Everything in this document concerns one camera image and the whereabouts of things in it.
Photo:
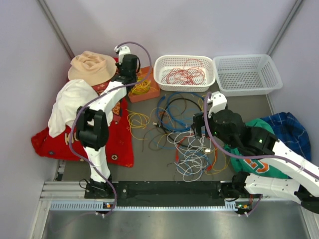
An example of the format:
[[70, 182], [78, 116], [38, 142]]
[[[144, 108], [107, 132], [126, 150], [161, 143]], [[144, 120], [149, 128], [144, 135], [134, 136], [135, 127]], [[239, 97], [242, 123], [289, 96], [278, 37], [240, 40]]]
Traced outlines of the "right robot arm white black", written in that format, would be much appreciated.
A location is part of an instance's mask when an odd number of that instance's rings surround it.
[[288, 148], [274, 134], [258, 126], [246, 126], [241, 116], [231, 110], [197, 113], [191, 128], [195, 137], [205, 130], [210, 139], [218, 138], [237, 148], [240, 152], [237, 159], [257, 159], [288, 176], [279, 179], [239, 172], [231, 183], [221, 186], [221, 196], [273, 196], [296, 202], [313, 213], [319, 212], [319, 168]]

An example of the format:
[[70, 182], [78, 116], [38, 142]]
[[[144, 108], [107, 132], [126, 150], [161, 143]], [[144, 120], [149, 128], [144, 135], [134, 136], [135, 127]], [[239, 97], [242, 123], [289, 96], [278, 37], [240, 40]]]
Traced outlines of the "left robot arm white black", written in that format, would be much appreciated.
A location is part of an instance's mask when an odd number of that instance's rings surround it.
[[124, 98], [137, 82], [140, 60], [137, 55], [125, 54], [116, 64], [117, 74], [111, 78], [100, 99], [87, 106], [76, 123], [76, 137], [90, 161], [91, 176], [86, 182], [86, 199], [104, 199], [114, 196], [113, 185], [107, 180], [111, 172], [107, 165], [106, 143], [108, 124], [112, 121], [112, 109]]

